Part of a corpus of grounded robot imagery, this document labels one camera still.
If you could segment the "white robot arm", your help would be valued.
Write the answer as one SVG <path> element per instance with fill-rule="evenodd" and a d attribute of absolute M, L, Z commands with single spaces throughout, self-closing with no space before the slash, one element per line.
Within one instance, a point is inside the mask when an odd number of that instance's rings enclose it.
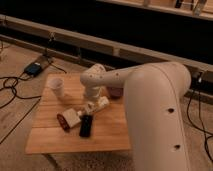
<path fill-rule="evenodd" d="M 191 171 L 180 108 L 191 75 L 183 64 L 147 63 L 111 71 L 95 64 L 80 81 L 88 98 L 99 86 L 123 90 L 135 171 Z"/>

